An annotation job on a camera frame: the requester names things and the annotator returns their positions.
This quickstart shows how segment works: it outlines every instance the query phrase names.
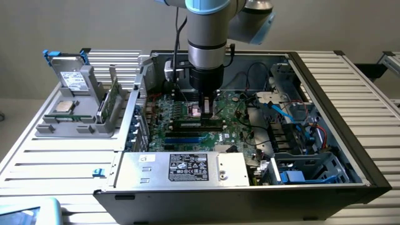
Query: gray floor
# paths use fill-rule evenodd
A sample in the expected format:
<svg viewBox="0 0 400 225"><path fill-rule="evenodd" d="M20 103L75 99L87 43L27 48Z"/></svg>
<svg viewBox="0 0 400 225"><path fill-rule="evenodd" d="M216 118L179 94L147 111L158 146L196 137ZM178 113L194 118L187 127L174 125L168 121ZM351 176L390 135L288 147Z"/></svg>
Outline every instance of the gray floor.
<svg viewBox="0 0 400 225"><path fill-rule="evenodd" d="M44 100L0 98L0 111L6 120L0 122L0 161L8 153L26 126L31 122Z"/></svg>

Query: blue cable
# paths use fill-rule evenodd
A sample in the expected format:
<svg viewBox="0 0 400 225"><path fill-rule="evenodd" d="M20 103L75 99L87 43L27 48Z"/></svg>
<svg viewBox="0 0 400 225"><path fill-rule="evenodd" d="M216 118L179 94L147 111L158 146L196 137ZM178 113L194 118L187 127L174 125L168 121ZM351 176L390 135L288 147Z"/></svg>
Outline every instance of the blue cable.
<svg viewBox="0 0 400 225"><path fill-rule="evenodd" d="M288 117L290 120L292 121L292 123L295 123L295 119L291 115L288 115L276 105L271 106L272 109L275 109L283 116ZM296 125L296 129L302 132L302 128L299 127L299 125Z"/></svg>

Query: green circuit board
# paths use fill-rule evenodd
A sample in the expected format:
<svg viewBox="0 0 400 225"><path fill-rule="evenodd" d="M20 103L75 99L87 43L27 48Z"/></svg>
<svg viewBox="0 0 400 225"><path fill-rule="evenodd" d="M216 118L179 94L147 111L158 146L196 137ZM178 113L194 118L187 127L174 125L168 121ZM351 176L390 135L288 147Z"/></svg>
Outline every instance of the green circuit board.
<svg viewBox="0 0 400 225"><path fill-rule="evenodd" d="M164 95L156 99L154 104L154 113L148 115L151 143L150 151L215 151L235 145L239 152L244 153L246 160L251 161L252 154L255 153L255 146L248 145L243 138L240 138L240 132L246 137L251 132L251 128L242 125L235 117L235 111L240 105L239 111L244 113L246 105L240 104L240 101L235 102L232 98L240 98L240 95L235 92L223 92L219 96L219 100L215 101L214 112L218 113L211 119L224 120L227 127L222 132L202 132L200 143L166 143L166 134L172 132L170 128L171 120L191 120L199 121L199 117L194 117L191 112L194 105L198 102L175 101L168 95ZM248 120L242 119L246 124L250 124ZM248 139L250 144L255 144L254 139ZM172 150L166 150L166 145L174 145Z"/></svg>

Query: regulatory label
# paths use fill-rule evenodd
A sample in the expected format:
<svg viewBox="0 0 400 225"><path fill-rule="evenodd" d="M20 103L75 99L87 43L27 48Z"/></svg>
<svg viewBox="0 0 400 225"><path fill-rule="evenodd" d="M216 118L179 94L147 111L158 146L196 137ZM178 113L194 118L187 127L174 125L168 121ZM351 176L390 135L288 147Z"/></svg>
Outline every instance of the regulatory label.
<svg viewBox="0 0 400 225"><path fill-rule="evenodd" d="M207 154L171 154L171 181L208 181Z"/></svg>
<svg viewBox="0 0 400 225"><path fill-rule="evenodd" d="M63 79L67 83L68 88L72 91L82 90L86 91L88 90L87 82L83 78L83 75L80 72L60 72Z"/></svg>

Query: metal rail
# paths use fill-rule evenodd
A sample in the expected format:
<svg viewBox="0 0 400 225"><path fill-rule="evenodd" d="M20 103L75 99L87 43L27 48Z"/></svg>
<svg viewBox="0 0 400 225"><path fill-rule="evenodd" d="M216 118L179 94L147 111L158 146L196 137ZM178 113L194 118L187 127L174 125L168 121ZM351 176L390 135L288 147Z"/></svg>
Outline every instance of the metal rail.
<svg viewBox="0 0 400 225"><path fill-rule="evenodd" d="M386 67L400 77L400 52L391 52L383 55L379 63L386 65Z"/></svg>
<svg viewBox="0 0 400 225"><path fill-rule="evenodd" d="M108 65L120 63L119 80L132 87L139 72L139 51L95 51L90 60L95 74L110 82ZM394 190L370 204L351 205L327 221L311 225L375 225L400 223L400 119L394 104L346 57L334 52L299 52L318 82L375 160ZM116 224L92 197L107 178L92 178L95 168L111 169L116 153L114 137L98 140L36 138L35 125L54 104L54 91L20 139L0 164L0 205L55 196L63 207L66 224ZM279 225L304 224L303 222Z"/></svg>

